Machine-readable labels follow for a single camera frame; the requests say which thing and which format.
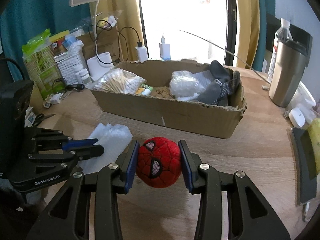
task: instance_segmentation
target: white bottle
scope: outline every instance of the white bottle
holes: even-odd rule
[[[75,75],[76,75],[76,78],[77,78],[77,81],[78,81],[78,84],[83,84],[83,81],[79,75],[79,71],[83,69],[83,66],[82,64],[78,64],[78,65],[75,65],[73,67],[73,70],[75,71]]]
[[[161,43],[159,43],[159,48],[160,48],[160,57],[164,61],[171,60],[170,44],[165,43],[165,39],[164,39],[163,34],[162,34],[162,38],[161,38]]]
[[[275,64],[276,64],[276,56],[277,56],[277,50],[278,50],[278,44],[279,41],[288,41],[292,39],[291,33],[290,33],[290,22],[287,21],[286,19],[281,18],[281,27],[279,30],[277,30],[276,34],[275,34],[275,42],[273,45],[273,52],[272,52],[272,57],[271,57],[271,61],[270,61],[270,66],[269,66],[269,71],[268,71],[268,81],[271,82],[272,81],[272,77],[273,77],[273,72],[275,70]]]
[[[83,84],[85,85],[85,87],[90,87],[92,84],[92,80],[91,77],[88,73],[88,70],[86,68],[82,69],[79,71],[79,75],[83,81]]]

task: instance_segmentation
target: plush toy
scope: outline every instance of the plush toy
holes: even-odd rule
[[[154,137],[145,141],[139,149],[136,173],[151,187],[171,186],[181,174],[178,145],[164,137]]]

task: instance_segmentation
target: bright window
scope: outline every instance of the bright window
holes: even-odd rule
[[[194,33],[225,48],[226,0],[141,0],[149,57],[160,58],[159,43],[164,34],[170,43],[171,59],[194,59],[199,63],[218,60],[225,52],[179,29]]]

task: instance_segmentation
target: blue gripper pad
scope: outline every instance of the blue gripper pad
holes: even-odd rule
[[[69,140],[67,143],[62,144],[63,151],[69,151],[70,148],[74,147],[83,147],[83,146],[90,146],[95,144],[98,139],[83,139],[83,140]]]
[[[180,152],[181,152],[181,166],[182,166],[182,174],[183,174],[184,183],[186,184],[186,188],[191,193],[193,191],[192,172],[191,172],[191,168],[188,163],[188,159],[187,159],[186,152],[185,152],[185,150],[189,151],[189,149],[187,147],[185,140],[180,140],[178,142],[178,146],[179,146]]]
[[[126,160],[127,160],[127,158],[128,159],[130,158],[127,170],[125,172],[126,173],[126,182],[124,185],[124,190],[126,193],[129,192],[129,189],[131,189],[132,184],[133,184],[134,175],[135,175],[136,169],[137,169],[139,148],[140,148],[139,142],[133,141],[131,143],[129,150],[128,150],[128,153],[126,155]]]

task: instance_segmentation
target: white basket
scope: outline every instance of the white basket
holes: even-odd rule
[[[84,59],[82,49],[77,54],[58,61],[57,65],[67,85],[78,84],[76,72],[73,70],[73,67],[82,65],[83,68],[87,68],[87,63]]]

